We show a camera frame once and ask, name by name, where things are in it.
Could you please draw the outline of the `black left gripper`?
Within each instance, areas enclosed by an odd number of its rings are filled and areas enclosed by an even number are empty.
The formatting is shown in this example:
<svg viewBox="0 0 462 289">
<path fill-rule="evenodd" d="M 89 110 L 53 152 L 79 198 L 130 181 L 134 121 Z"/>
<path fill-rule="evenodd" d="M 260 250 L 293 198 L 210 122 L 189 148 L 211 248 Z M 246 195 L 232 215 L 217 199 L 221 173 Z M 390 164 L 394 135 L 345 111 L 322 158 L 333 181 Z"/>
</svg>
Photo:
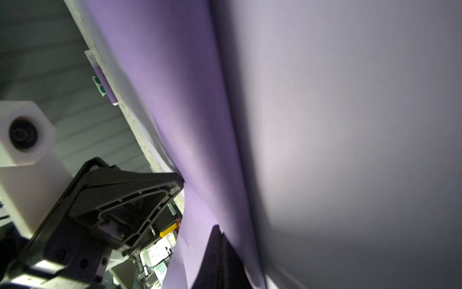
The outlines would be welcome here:
<svg viewBox="0 0 462 289">
<path fill-rule="evenodd" d="M 163 212 L 184 187 L 175 172 L 127 172 L 84 163 L 31 240 L 9 238 L 4 289 L 101 289 L 110 255 L 133 256 L 169 223 Z"/>
</svg>

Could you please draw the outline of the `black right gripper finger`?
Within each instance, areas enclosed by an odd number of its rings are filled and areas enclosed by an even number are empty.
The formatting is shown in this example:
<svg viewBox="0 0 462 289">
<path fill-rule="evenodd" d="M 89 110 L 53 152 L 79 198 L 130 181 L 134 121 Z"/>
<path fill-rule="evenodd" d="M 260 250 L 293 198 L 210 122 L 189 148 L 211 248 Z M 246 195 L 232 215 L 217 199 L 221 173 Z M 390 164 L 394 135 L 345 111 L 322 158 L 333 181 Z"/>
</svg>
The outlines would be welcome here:
<svg viewBox="0 0 462 289">
<path fill-rule="evenodd" d="M 243 263 L 220 227 L 209 236 L 194 289 L 250 289 Z"/>
</svg>

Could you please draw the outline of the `dark purple paper sheet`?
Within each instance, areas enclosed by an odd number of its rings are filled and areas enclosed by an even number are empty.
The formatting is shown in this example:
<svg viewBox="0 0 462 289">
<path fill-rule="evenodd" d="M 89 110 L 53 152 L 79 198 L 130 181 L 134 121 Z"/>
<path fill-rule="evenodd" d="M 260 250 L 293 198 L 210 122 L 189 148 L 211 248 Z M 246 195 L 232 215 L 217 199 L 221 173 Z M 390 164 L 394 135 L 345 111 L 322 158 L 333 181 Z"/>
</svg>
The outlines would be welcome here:
<svg viewBox="0 0 462 289">
<path fill-rule="evenodd" d="M 187 168 L 252 286 L 459 289 L 461 2 L 187 2 Z"/>
</svg>

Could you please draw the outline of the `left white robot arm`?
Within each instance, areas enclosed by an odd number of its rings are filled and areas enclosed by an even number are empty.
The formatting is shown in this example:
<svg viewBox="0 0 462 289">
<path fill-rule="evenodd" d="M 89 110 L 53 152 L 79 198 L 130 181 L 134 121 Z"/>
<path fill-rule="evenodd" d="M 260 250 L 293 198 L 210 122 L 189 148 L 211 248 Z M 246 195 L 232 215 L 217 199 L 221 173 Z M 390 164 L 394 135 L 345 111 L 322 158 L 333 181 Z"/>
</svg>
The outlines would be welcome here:
<svg viewBox="0 0 462 289">
<path fill-rule="evenodd" d="M 54 141 L 34 102 L 1 102 L 4 289 L 101 289 L 111 254 L 151 243 L 156 220 L 183 189 L 177 173 L 127 172 L 98 157 L 71 175 Z"/>
</svg>

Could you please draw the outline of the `light lavender paper sheet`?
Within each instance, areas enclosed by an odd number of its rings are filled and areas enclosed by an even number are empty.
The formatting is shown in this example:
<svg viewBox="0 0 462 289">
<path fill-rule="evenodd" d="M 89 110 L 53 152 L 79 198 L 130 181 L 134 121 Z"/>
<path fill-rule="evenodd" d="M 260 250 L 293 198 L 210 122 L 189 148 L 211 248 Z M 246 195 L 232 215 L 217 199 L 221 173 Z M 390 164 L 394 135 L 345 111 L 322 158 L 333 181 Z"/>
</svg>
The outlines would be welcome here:
<svg viewBox="0 0 462 289">
<path fill-rule="evenodd" d="M 117 97 L 132 113 L 148 151 L 184 180 L 185 209 L 164 288 L 190 289 L 216 220 L 187 168 L 192 149 L 186 68 L 187 1 L 68 1 Z"/>
</svg>

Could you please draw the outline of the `green dot sticker roll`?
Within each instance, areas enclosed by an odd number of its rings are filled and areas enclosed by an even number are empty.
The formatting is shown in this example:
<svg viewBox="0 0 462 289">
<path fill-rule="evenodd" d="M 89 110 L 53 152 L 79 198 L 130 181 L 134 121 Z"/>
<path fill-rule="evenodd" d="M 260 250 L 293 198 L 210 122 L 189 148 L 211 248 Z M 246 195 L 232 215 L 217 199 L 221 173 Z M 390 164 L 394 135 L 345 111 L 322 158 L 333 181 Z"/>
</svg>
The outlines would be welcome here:
<svg viewBox="0 0 462 289">
<path fill-rule="evenodd" d="M 107 96 L 107 92 L 104 89 L 104 86 L 102 85 L 100 79 L 98 76 L 92 76 L 93 82 L 95 83 L 99 93 L 104 97 Z"/>
</svg>

